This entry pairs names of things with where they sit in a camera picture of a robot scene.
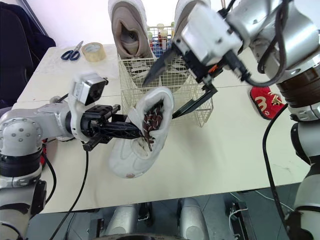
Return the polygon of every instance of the robotic arm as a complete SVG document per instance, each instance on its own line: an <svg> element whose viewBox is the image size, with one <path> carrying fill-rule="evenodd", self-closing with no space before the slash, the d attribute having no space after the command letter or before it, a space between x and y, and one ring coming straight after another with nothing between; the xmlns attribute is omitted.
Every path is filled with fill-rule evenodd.
<svg viewBox="0 0 320 240"><path fill-rule="evenodd" d="M271 80L255 82L237 55L250 47L258 70ZM204 95L190 100L173 118L190 113L217 92L212 82L223 68L257 87L277 84L288 103L296 154L310 167L286 220L292 239L320 239L320 46L310 19L288 0L242 0L230 13L197 4L172 48L154 63L147 85L174 57L181 56Z"/></svg>
<svg viewBox="0 0 320 240"><path fill-rule="evenodd" d="M197 4L181 34L174 37L172 48L149 71L145 84L161 74L172 58L183 57L205 93L190 100L172 117L182 116L217 92L212 81L223 69L231 69L241 81L261 86L251 79L237 57L247 47L259 62L260 72L272 79L267 84L276 83L285 97L291 118L297 122L291 130L293 146L297 155L311 166L297 192L295 212L287 218L287 231L292 239L318 240L319 35L316 26L298 11L293 1L242 0L230 13L216 13ZM75 137L86 142L83 147L89 151L112 137L132 139L142 135L137 127L125 122L125 116L115 114L120 106L85 110L86 105L101 96L104 84L102 78L90 74L76 78L68 104L56 102L38 109L12 110L0 119L0 222L4 223L0 225L1 239L3 235L4 239L15 239L17 233L23 237L30 217L44 207L46 183L40 180L39 162L43 139Z"/></svg>
<svg viewBox="0 0 320 240"><path fill-rule="evenodd" d="M0 239L23 239L30 218L45 206L46 182L40 180L42 140L56 137L83 141L91 151L113 137L142 136L119 105L94 105L106 80L88 73L73 80L68 103L53 102L37 109L14 109L0 119Z"/></svg>

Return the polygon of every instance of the tape roll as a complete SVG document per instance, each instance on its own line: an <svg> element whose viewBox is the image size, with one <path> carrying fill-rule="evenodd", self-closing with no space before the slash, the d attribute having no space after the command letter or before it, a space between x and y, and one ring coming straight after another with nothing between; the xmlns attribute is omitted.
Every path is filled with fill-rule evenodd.
<svg viewBox="0 0 320 240"><path fill-rule="evenodd" d="M81 50L88 62L99 62L106 58L104 46L98 42L90 42L84 45Z"/></svg>

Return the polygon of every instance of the red object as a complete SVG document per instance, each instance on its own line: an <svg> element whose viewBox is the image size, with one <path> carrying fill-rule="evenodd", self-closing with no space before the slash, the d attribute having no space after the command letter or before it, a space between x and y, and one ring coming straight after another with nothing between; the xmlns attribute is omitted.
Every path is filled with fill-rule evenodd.
<svg viewBox="0 0 320 240"><path fill-rule="evenodd" d="M277 112L284 107L281 97L278 94L271 92L268 86L254 86L250 91L250 97L260 115L267 120L273 119Z"/></svg>
<svg viewBox="0 0 320 240"><path fill-rule="evenodd" d="M47 140L46 139L42 140L42 142L44 143L43 147L42 147L42 152L46 155L47 154L47 147L46 147ZM46 163L45 158L42 155L40 156L40 163L42 166L44 166Z"/></svg>

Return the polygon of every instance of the white cable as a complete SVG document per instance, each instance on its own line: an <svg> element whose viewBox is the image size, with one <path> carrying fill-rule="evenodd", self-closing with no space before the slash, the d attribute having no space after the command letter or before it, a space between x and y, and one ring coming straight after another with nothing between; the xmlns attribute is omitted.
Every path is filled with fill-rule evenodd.
<svg viewBox="0 0 320 240"><path fill-rule="evenodd" d="M229 215L229 229L230 229L230 232L233 234L235 240L238 239L238 236L237 236L237 234L234 234L234 232L233 232L233 230L232 230L232 228L231 228L231 217L232 217L234 214L236 214L236 213L239 213L239 212L241 212L241 211L246 211L246 210L248 210L248 208L239 209L239 210L237 210L237 211L231 212L230 215Z"/></svg>
<svg viewBox="0 0 320 240"><path fill-rule="evenodd" d="M231 192L229 192L235 199L237 199L238 201L242 202L242 200L240 198L238 198L236 195L232 194Z"/></svg>
<svg viewBox="0 0 320 240"><path fill-rule="evenodd" d="M257 190L256 190L255 192L256 192L257 194L261 195L262 197L264 197L265 199L269 199L269 200L271 200L271 201L275 201L273 198L267 197L267 196L263 195L261 192L259 192L259 191L257 191ZM293 210L291 207L289 207L288 205L285 205L283 202L280 202L280 204L281 204L282 206L286 207L287 209L289 209L290 211L294 212L294 210Z"/></svg>

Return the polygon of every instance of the black cable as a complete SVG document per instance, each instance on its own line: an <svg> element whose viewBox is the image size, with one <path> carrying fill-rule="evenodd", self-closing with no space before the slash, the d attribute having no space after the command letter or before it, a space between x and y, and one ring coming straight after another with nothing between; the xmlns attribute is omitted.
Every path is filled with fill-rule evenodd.
<svg viewBox="0 0 320 240"><path fill-rule="evenodd" d="M267 153L267 138L268 138L268 134L270 132L271 127L273 126L273 124L275 123L277 118L283 113L283 111L287 107L288 107L288 104L284 105L283 108L281 108L281 110L270 121L269 125L266 127L266 130L265 130L264 135L263 135L263 140L262 140L263 156L264 156L267 175L268 175L269 182L270 182L270 188L271 188L272 196L273 196L276 209L277 209L277 211L279 213L281 222L282 222L285 230L287 229L286 221L285 221L285 214L283 212L283 209L281 208L281 204L280 204L279 196L278 196L277 189L276 189L276 186L275 186L274 178L272 176L272 171L271 171L270 162L269 162L268 153Z"/></svg>
<svg viewBox="0 0 320 240"><path fill-rule="evenodd" d="M88 165L89 165L89 152L85 151L85 172L84 172L84 177L83 177L83 181L82 181L82 185L80 188L80 191L78 193L78 196L76 197L73 205L70 207L69 211L65 214L65 216L63 217L63 219L61 220L60 224L58 225L58 227L56 228L56 230L54 231L54 233L52 234L52 236L50 237L50 240L53 240L54 237L57 235L59 229L61 228L62 224L65 222L65 220L67 219L68 215L71 213L71 211L74 209L75 205L77 204L81 193L84 189L85 183L86 183L86 179L87 179L87 174L88 174Z"/></svg>
<svg viewBox="0 0 320 240"><path fill-rule="evenodd" d="M42 156L43 156L46 164L48 165L48 167L49 167L49 169L50 169L50 171L51 171L51 173L52 173L52 178L53 178L52 190L51 190L51 192L50 192L50 195L49 195L49 196L47 197L47 199L45 200L45 204L47 204L47 203L50 201L51 197L53 196L53 194L54 194L54 192L55 192L55 190L56 190L56 186L57 186L57 176L56 176L56 172L55 172L53 166L51 165L51 162L50 162L50 161L48 160L48 158L47 158L47 155L44 154L44 153L42 153Z"/></svg>
<svg viewBox="0 0 320 240"><path fill-rule="evenodd" d="M285 28L287 20L288 20L288 3L286 2L282 2L282 4L285 4L285 8L283 9L279 9L277 12L277 17L275 19L276 23L281 24L282 30ZM273 48L275 47L276 43L279 41L277 34L274 36L273 40L271 41L270 45L268 46L268 48L266 49L266 51L263 53L259 63L258 63L258 67L257 70L259 71L259 73L264 74L265 73L265 64L266 61L268 60Z"/></svg>
<svg viewBox="0 0 320 240"><path fill-rule="evenodd" d="M268 46L267 50L264 52L262 55L259 64L258 64L258 71L260 73L264 73L264 67L265 67L265 62L270 56L270 53L272 49L274 48L275 44L278 43L279 47L279 58L280 58L280 63L279 63L279 68L275 74L275 76L270 79L269 81L266 82L256 82L250 77L246 78L245 81L255 87L268 87L272 84L275 84L279 81L279 79L282 77L284 74L286 68L287 68L287 55L286 55L286 48L285 48L285 41L284 41L284 36L283 36L283 30L285 28L285 25L287 23L288 19L288 9L289 9L289 1L288 0L283 0L281 6L279 7L276 17L275 17L275 37L271 41L270 45Z"/></svg>
<svg viewBox="0 0 320 240"><path fill-rule="evenodd" d="M75 215L76 215L76 213L74 212L73 215L72 215L72 217L71 217L71 219L70 219L70 221L69 221L68 227L66 228L66 232L65 232L65 235L64 235L63 240L68 240L68 238L69 238L69 237L68 237L68 236L69 236L69 228L70 228L70 226L71 226L71 223L72 223L73 220L74 220Z"/></svg>
<svg viewBox="0 0 320 240"><path fill-rule="evenodd" d="M14 230L16 234L18 234L18 237L16 240L23 240L23 237L21 236L20 232L14 226L11 226L10 224L4 223L4 222L1 222L0 224Z"/></svg>
<svg viewBox="0 0 320 240"><path fill-rule="evenodd" d="M235 1L236 1L236 0L231 0L231 1L230 1L228 7L226 8L226 11L227 11L227 12L229 12L229 11L231 10L231 8L232 8L232 6L234 5Z"/></svg>
<svg viewBox="0 0 320 240"><path fill-rule="evenodd" d="M58 101L56 101L57 103L61 103L63 100L65 100L68 97L68 93L64 96L62 96Z"/></svg>

